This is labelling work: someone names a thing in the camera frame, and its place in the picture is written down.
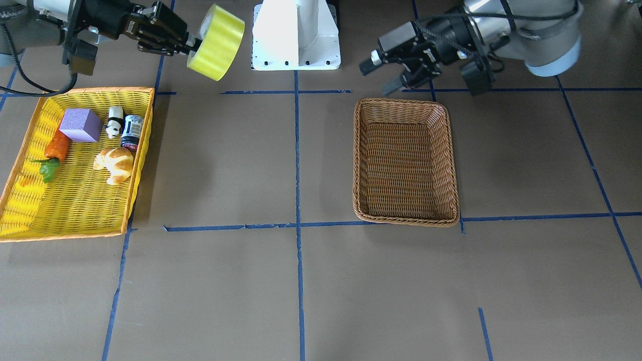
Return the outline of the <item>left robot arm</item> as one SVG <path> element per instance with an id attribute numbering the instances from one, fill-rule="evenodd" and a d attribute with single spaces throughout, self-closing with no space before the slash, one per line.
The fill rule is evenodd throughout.
<path id="1" fill-rule="evenodd" d="M 532 75 L 557 76 L 579 58 L 583 11 L 580 1 L 463 1 L 381 35 L 359 69 L 368 75 L 384 65 L 403 66 L 383 85 L 385 95 L 417 89 L 460 60 L 472 96 L 492 89 L 505 59 L 522 60 Z"/>

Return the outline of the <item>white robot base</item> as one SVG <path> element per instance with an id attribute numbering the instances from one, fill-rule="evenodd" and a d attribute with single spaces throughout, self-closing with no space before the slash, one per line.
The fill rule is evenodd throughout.
<path id="1" fill-rule="evenodd" d="M 342 63 L 337 1 L 263 1 L 252 37 L 255 71 L 334 71 Z"/>

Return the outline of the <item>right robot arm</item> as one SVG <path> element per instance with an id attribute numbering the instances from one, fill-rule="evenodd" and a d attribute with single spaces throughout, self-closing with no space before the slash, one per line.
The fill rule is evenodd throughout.
<path id="1" fill-rule="evenodd" d="M 97 40 L 124 35 L 139 51 L 163 56 L 194 53 L 204 38 L 163 2 L 2 1 L 2 63 L 14 61 L 12 50 L 61 46 L 72 74 L 92 75 L 98 46 L 89 33 Z"/>

